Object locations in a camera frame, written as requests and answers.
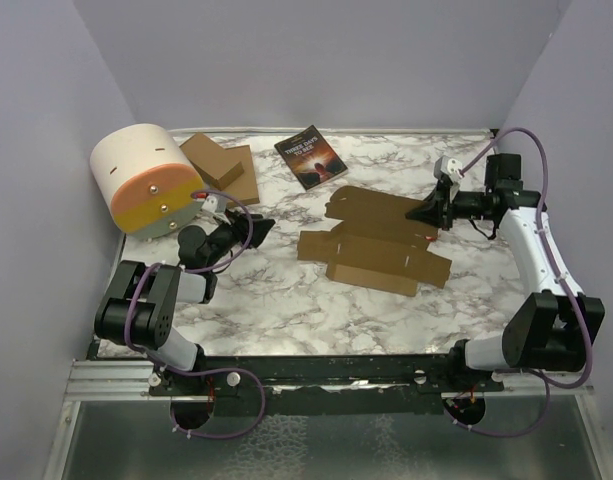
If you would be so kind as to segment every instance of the cardboard box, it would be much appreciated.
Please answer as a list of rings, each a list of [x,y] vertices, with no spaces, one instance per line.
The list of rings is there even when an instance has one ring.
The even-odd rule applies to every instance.
[[[437,229],[404,217],[420,203],[342,187],[331,196],[326,216],[344,221],[330,232],[301,232],[297,259],[327,263],[328,278],[361,287],[408,296],[419,282],[443,288],[452,262],[426,250]]]
[[[196,133],[180,148],[204,181],[219,190],[224,190],[244,173],[236,155],[229,155],[225,148],[203,133]]]
[[[257,190],[257,176],[253,165],[253,155],[250,146],[231,147],[226,149],[226,153],[241,163],[244,173],[235,179],[224,192],[230,193],[244,205],[255,205],[259,203],[259,191]],[[234,202],[228,203],[228,208],[235,207]]]

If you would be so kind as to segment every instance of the white marble surface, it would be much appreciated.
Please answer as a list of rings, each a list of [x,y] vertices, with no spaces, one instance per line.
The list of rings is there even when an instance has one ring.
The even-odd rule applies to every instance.
[[[446,153],[467,162],[486,145],[485,135],[327,134],[350,172],[307,193],[273,148],[287,136],[214,137],[225,146],[251,146],[262,201],[251,211],[277,225],[258,251],[245,252],[220,275],[209,305],[177,304],[173,323],[185,337],[210,355],[434,353],[503,329],[523,302],[515,262],[502,240],[487,241],[467,222],[441,232],[430,247],[453,261],[446,287],[420,284],[415,297],[332,282],[325,265],[296,259],[299,231],[337,223],[324,218],[337,188],[423,198],[435,183],[435,159]],[[482,162],[469,172],[464,189],[483,189],[483,168]],[[151,243],[129,237],[122,258],[176,264],[176,235]],[[128,353],[107,341],[99,350],[100,357]]]

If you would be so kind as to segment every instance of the round storage box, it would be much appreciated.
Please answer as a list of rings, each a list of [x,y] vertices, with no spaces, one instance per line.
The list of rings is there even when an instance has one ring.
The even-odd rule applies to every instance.
[[[115,224],[137,238],[165,235],[201,209],[190,197],[204,187],[201,177],[157,125],[111,133],[93,149],[90,167]]]

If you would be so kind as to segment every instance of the gray floor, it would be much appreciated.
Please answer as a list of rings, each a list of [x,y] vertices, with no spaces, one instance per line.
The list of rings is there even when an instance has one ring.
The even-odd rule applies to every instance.
[[[522,428],[542,401],[491,398],[481,425]],[[238,440],[187,440],[171,432],[165,402],[84,403],[64,478],[599,479],[575,397],[552,401],[540,429],[505,440],[462,431],[441,415],[413,414],[267,417]]]

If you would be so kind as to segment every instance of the book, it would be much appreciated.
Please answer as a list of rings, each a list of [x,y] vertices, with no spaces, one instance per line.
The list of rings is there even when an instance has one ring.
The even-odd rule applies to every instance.
[[[314,125],[275,144],[275,149],[306,191],[348,172]]]

